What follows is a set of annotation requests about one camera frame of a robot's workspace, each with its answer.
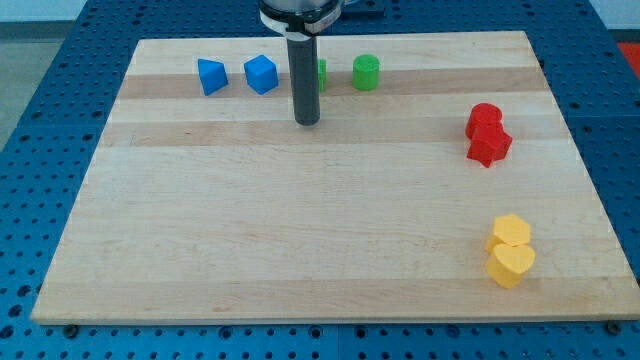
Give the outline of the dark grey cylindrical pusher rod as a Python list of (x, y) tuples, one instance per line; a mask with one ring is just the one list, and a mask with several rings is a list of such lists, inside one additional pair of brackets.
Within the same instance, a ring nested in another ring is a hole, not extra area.
[(313, 126), (320, 119), (317, 41), (314, 36), (286, 36), (295, 121)]

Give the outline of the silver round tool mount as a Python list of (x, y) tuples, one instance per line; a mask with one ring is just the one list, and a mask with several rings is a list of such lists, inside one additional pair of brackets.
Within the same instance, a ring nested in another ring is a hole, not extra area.
[(308, 40), (341, 15), (343, 0), (259, 0), (261, 22), (288, 40)]

